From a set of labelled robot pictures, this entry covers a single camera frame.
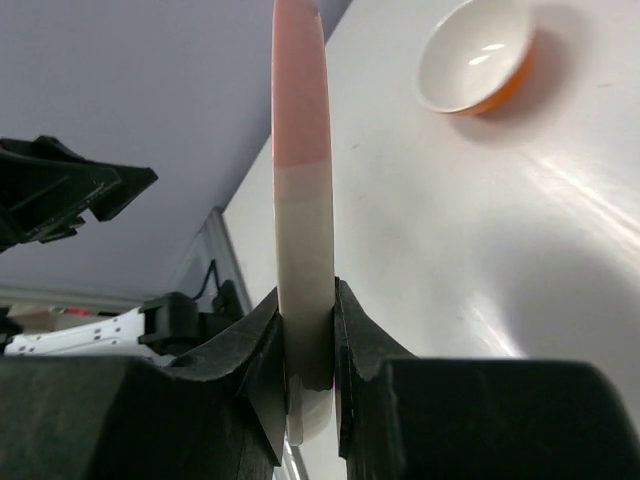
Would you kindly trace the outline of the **pink and cream plate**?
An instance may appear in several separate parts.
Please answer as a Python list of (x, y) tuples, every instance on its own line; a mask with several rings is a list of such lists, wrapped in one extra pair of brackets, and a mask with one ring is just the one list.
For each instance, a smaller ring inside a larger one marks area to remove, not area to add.
[(301, 445), (331, 418), (334, 208), (322, 20), (312, 1), (273, 5), (273, 205), (284, 328), (287, 437)]

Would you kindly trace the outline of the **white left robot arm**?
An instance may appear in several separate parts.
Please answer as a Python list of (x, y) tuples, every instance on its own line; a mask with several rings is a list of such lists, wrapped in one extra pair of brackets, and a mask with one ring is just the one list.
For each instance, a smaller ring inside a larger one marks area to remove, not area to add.
[[(1, 249), (76, 235), (90, 211), (114, 219), (157, 179), (150, 168), (87, 160), (59, 140), (1, 141)], [(191, 297), (171, 292), (124, 314), (50, 333), (25, 333), (1, 311), (1, 351), (9, 356), (136, 355), (156, 362), (200, 344), (204, 321)]]

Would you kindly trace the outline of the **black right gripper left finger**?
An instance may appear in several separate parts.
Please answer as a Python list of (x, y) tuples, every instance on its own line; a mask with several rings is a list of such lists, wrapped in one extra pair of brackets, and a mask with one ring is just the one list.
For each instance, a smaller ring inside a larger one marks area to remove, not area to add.
[(281, 322), (270, 293), (204, 340), (136, 355), (6, 356), (5, 479), (269, 479), (284, 447)]

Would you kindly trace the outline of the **orange and white bowl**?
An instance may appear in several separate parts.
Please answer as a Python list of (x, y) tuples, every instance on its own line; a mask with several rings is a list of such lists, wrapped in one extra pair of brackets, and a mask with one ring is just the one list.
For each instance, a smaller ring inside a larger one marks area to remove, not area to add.
[(504, 104), (526, 80), (536, 21), (525, 1), (465, 1), (425, 43), (416, 70), (421, 104), (445, 115), (478, 115)]

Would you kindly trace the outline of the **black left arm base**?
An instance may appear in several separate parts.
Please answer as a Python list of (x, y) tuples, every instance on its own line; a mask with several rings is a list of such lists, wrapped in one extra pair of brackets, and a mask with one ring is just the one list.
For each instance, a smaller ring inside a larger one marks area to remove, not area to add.
[(244, 310), (236, 286), (232, 280), (221, 280), (215, 259), (210, 261), (201, 287), (192, 300), (198, 302), (205, 296), (210, 281), (215, 286), (215, 293), (211, 295), (210, 301), (212, 313), (231, 322), (240, 320), (244, 316)]

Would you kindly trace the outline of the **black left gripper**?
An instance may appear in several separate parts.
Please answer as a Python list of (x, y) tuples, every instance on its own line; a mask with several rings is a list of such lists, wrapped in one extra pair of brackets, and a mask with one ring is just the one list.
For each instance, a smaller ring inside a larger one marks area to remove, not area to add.
[(55, 137), (3, 137), (1, 250), (75, 236), (85, 211), (110, 221), (157, 180), (150, 168), (88, 160)]

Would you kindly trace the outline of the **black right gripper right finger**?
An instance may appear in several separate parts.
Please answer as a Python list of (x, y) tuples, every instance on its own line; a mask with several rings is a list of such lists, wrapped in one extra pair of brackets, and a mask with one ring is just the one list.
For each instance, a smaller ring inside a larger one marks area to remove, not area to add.
[(575, 361), (411, 354), (335, 283), (335, 398), (351, 479), (635, 479), (614, 385)]

